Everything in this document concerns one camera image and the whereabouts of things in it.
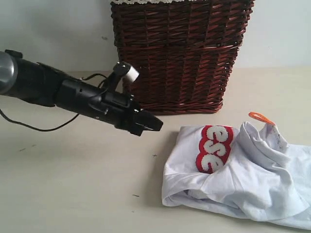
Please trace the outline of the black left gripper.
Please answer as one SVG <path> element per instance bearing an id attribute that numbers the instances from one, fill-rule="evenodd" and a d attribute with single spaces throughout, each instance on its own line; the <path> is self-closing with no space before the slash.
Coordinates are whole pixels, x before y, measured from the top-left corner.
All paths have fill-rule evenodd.
<path id="1" fill-rule="evenodd" d="M 101 112 L 101 120 L 136 136 L 141 136 L 143 130 L 159 132 L 163 126 L 163 121 L 148 111 L 141 111 L 127 94 L 107 91 L 96 95 L 96 109 Z"/>

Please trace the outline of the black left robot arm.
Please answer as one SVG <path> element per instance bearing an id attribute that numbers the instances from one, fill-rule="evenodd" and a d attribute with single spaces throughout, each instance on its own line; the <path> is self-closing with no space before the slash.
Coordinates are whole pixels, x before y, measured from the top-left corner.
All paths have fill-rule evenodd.
<path id="1" fill-rule="evenodd" d="M 98 86 L 86 83 L 96 77 L 76 79 L 43 63 L 23 59 L 14 50 L 0 53 L 0 94 L 30 104 L 59 107 L 113 125 L 141 136 L 143 131 L 159 132 L 163 122 L 143 110 L 134 96 L 116 88 L 121 79 L 133 83 L 139 73 L 126 62 L 117 62 Z"/>

